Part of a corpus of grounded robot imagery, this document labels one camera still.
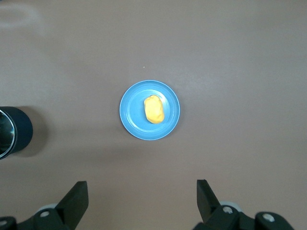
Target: blue plate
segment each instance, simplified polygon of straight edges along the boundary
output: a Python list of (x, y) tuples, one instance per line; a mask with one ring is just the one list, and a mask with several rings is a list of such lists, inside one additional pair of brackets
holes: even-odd
[[(151, 96), (160, 97), (164, 120), (153, 124), (147, 120), (144, 100)], [(174, 91), (156, 80), (144, 80), (132, 85), (124, 94), (119, 106), (120, 119), (133, 136), (143, 140), (157, 140), (168, 135), (177, 125), (180, 115), (179, 100)]]

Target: yellow food item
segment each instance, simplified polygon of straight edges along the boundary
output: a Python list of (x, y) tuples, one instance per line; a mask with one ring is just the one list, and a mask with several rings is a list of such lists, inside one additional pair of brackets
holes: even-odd
[(156, 95), (151, 95), (144, 101), (146, 118), (153, 124), (159, 124), (164, 120), (163, 104)]

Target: screw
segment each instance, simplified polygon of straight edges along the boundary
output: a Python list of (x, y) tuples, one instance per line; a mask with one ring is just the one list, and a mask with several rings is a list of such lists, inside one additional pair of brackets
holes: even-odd
[(262, 217), (263, 217), (265, 220), (267, 220), (268, 222), (274, 222), (274, 221), (275, 221), (275, 218), (274, 218), (271, 214), (269, 214), (269, 213), (264, 213), (264, 214), (262, 215)]
[(4, 225), (6, 225), (8, 222), (6, 221), (6, 220), (2, 220), (2, 221), (0, 221), (0, 226), (4, 226)]
[(228, 207), (228, 206), (225, 206), (223, 208), (223, 211), (224, 211), (224, 213), (228, 213), (228, 214), (232, 214), (233, 213), (231, 207)]
[(40, 217), (46, 217), (46, 216), (48, 216), (49, 214), (50, 214), (49, 211), (45, 211), (45, 212), (42, 212), (42, 213), (40, 214)]

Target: dark blue cup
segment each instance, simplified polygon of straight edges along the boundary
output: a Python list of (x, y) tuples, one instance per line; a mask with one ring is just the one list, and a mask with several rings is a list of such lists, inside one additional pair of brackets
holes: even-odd
[(0, 160), (24, 149), (32, 135), (32, 123), (23, 111), (15, 107), (0, 107)]

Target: plate rim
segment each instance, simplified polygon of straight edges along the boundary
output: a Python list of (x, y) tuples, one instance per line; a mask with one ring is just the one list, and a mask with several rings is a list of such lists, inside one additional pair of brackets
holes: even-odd
[[(169, 130), (169, 132), (167, 132), (165, 135), (163, 135), (163, 136), (161, 136), (161, 137), (158, 137), (158, 138), (141, 138), (141, 137), (139, 137), (139, 136), (137, 136), (137, 135), (131, 133), (130, 130), (125, 126), (125, 123), (123, 122), (122, 113), (121, 113), (121, 108), (122, 108), (122, 102), (123, 102), (123, 99), (124, 99), (125, 95), (128, 93), (128, 91), (129, 91), (131, 88), (135, 87), (135, 86), (138, 85), (138, 84), (144, 83), (144, 82), (156, 82), (156, 83), (159, 83), (159, 84), (162, 84), (162, 85), (166, 86), (166, 87), (173, 93), (173, 95), (175, 96), (175, 99), (176, 99), (176, 103), (178, 104), (178, 116), (177, 116), (175, 125)], [(168, 134), (170, 134), (170, 133), (174, 130), (174, 128), (177, 126), (178, 121), (179, 121), (179, 118), (180, 118), (180, 102), (179, 102), (179, 99), (178, 99), (177, 95), (175, 94), (175, 92), (174, 92), (174, 91), (172, 90), (172, 88), (170, 88), (167, 84), (165, 84), (165, 83), (163, 83), (163, 82), (161, 82), (161, 81), (158, 81), (158, 80), (142, 80), (142, 81), (139, 81), (139, 82), (137, 82), (137, 83), (131, 85), (131, 86), (125, 91), (125, 93), (123, 94), (123, 96), (122, 96), (122, 98), (121, 98), (121, 100), (120, 100), (120, 104), (119, 104), (119, 117), (120, 117), (120, 120), (121, 120), (123, 126), (125, 127), (125, 129), (126, 129), (131, 135), (133, 135), (134, 137), (136, 137), (136, 138), (138, 138), (138, 139), (141, 139), (141, 140), (158, 140), (158, 139), (162, 139), (162, 138), (166, 137), (166, 136), (167, 136)]]

